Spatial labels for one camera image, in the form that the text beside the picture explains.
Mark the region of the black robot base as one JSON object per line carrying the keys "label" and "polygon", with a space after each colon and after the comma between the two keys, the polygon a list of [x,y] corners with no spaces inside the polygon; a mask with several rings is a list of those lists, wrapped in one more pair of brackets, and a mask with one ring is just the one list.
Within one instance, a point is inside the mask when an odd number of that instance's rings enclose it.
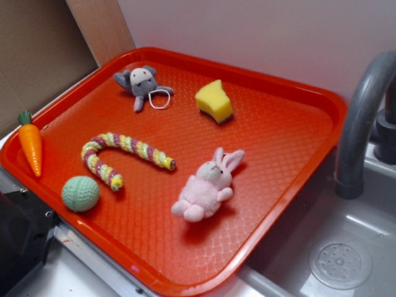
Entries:
{"label": "black robot base", "polygon": [[33,192],[1,194],[1,296],[10,296],[46,264],[57,215]]}

